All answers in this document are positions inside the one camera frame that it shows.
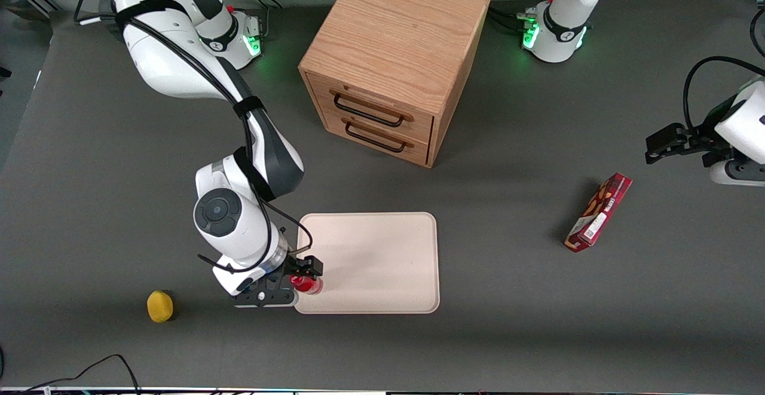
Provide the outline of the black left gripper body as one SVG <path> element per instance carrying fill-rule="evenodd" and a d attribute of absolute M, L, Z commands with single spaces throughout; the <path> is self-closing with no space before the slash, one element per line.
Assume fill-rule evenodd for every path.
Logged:
<path fill-rule="evenodd" d="M 705 168 L 711 168 L 716 163 L 726 163 L 734 158 L 734 150 L 730 144 L 716 131 L 718 122 L 704 122 L 692 126 L 691 149 L 704 153 L 702 164 Z"/>

